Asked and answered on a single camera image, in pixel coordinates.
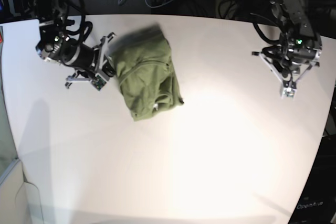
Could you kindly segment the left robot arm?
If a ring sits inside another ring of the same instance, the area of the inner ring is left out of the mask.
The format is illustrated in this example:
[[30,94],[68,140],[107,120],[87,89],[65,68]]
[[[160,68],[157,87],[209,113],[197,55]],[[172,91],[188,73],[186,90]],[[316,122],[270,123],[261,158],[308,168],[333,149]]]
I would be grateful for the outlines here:
[[280,35],[271,40],[254,23],[254,29],[268,47],[252,55],[259,57],[279,80],[281,97],[293,98],[303,76],[320,66],[321,36],[309,20],[304,0],[269,1]]

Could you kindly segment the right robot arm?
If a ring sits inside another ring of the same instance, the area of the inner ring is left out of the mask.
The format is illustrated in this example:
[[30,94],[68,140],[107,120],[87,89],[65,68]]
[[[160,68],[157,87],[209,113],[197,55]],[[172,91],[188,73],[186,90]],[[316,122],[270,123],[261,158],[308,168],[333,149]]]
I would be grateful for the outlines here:
[[39,20],[39,57],[74,70],[66,78],[66,88],[88,82],[100,91],[116,75],[106,56],[115,33],[103,36],[93,47],[85,45],[93,23],[86,19],[84,0],[33,0],[33,10]]

